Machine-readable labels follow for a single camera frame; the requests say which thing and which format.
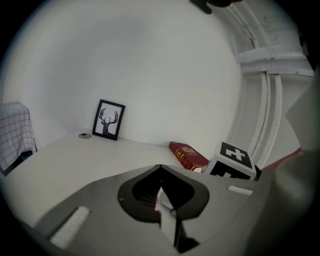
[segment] gray panel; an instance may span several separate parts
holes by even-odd
[[[284,241],[287,232],[308,211],[319,185],[319,153],[303,154],[286,161],[276,171],[263,172],[237,215],[185,255],[271,255],[270,250]]]
[[[69,252],[77,256],[179,255],[158,224],[133,219],[123,211],[117,200],[121,184],[151,167],[132,170],[85,186],[47,213],[36,229],[48,237],[76,207],[85,206],[92,213],[68,247]],[[257,183],[186,171],[175,166],[170,168],[203,183],[210,192],[208,205],[200,216],[182,222],[187,236],[201,243],[185,254],[243,254],[265,204],[274,172],[263,173]],[[227,190],[230,185],[247,189],[258,186],[251,196],[246,196]]]

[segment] white wall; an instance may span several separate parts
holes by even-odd
[[[242,81],[230,36],[186,0],[52,1],[21,36],[3,101],[29,108],[39,148],[92,128],[105,99],[126,105],[120,137],[189,143],[209,158]]]

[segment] book spine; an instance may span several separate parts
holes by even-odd
[[[175,157],[180,161],[183,167],[187,170],[193,171],[196,167],[185,157],[183,153],[175,146],[174,143],[170,142],[169,148],[174,153]]]

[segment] picture frame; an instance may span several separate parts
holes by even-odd
[[[119,129],[126,106],[100,99],[92,134],[110,140],[118,140]]]

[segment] red object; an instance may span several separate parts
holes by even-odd
[[[303,154],[303,151],[301,149],[301,147],[299,147],[296,151],[294,151],[293,153],[279,159],[278,161],[268,165],[267,167],[264,167],[261,171],[264,172],[264,171],[267,171],[267,170],[272,170],[272,169],[276,169],[279,165],[281,165],[283,162],[285,162],[286,160],[288,159],[291,159],[291,158],[294,158],[294,157],[297,157],[297,156],[300,156]]]
[[[169,148],[187,170],[193,171],[195,168],[204,167],[209,163],[208,159],[188,144],[171,141]]]

